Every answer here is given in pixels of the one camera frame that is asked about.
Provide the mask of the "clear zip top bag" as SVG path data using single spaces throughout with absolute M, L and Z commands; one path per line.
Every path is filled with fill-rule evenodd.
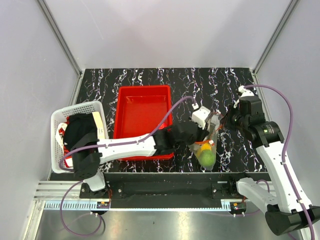
M 200 130 L 206 130 L 208 134 L 201 141 L 189 145 L 188 148 L 206 171 L 211 171 L 216 163 L 218 133 L 222 128 L 222 118 L 220 113 L 212 112 L 205 107 L 192 113 L 191 120 L 198 124 Z

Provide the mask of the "red fake apple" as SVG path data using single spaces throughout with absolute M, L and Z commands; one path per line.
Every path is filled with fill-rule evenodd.
M 164 122 L 164 123 L 162 123 L 161 124 L 161 126 L 159 127 L 159 129 L 161 130 L 161 129 L 164 129 L 164 128 L 166 128 L 168 125 Z

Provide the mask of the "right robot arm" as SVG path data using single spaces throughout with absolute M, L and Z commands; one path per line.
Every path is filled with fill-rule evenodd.
M 311 203 L 301 188 L 283 150 L 282 132 L 274 121 L 266 121 L 259 97 L 243 96 L 238 103 L 230 104 L 222 123 L 228 130 L 238 130 L 251 142 L 267 168 L 276 194 L 271 195 L 247 173 L 238 173 L 228 181 L 228 195 L 249 199 L 261 210 L 268 227 L 277 236 L 318 222 L 320 208 Z

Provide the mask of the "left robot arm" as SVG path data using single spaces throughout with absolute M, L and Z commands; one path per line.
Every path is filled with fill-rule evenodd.
M 108 193 L 105 178 L 99 166 L 113 160 L 133 157 L 159 157 L 172 154 L 180 145 L 186 145 L 201 154 L 212 150 L 208 126 L 188 120 L 176 122 L 155 132 L 136 137 L 99 139 L 94 132 L 81 136 L 70 145 L 74 175 L 89 185 L 97 198 Z

